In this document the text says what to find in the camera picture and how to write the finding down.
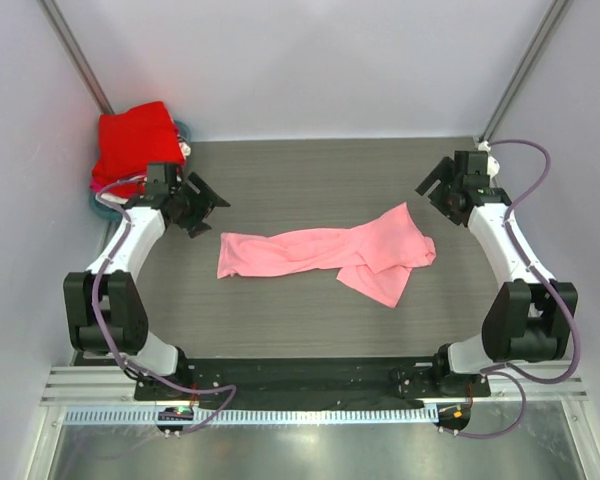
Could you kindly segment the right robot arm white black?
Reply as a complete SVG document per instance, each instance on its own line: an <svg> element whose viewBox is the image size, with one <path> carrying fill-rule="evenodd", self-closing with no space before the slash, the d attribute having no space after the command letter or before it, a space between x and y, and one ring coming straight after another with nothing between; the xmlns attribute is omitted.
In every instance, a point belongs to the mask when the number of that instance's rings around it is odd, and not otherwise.
<svg viewBox="0 0 600 480"><path fill-rule="evenodd" d="M478 240L499 285L479 334L443 345L428 371L443 396L460 396L489 374L511 369L541 385L570 379L580 360L578 292L533 253L517 220L517 202L492 184L488 149L444 157L416 191Z"/></svg>

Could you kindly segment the pink t-shirt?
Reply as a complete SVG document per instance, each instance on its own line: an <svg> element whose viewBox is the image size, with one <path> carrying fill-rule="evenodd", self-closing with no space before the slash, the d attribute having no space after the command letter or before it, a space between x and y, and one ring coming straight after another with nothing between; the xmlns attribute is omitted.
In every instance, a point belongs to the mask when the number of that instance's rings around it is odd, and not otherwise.
<svg viewBox="0 0 600 480"><path fill-rule="evenodd" d="M402 203L352 228L313 228L265 237L223 233L217 277L286 276L338 271L345 286L394 308L411 272L432 265L434 241L423 235Z"/></svg>

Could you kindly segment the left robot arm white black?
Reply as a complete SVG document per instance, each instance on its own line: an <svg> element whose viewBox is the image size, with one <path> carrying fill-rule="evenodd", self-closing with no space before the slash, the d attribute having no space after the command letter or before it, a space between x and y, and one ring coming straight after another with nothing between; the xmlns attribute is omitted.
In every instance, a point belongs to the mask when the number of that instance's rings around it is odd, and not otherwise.
<svg viewBox="0 0 600 480"><path fill-rule="evenodd" d="M145 173L103 187L95 200L119 213L121 221L103 252L64 279L71 344L77 352L112 356L138 381L187 387L186 355L150 331L136 281L168 227L196 238L210 231L211 213L230 204L197 173L184 174L169 162L151 163Z"/></svg>

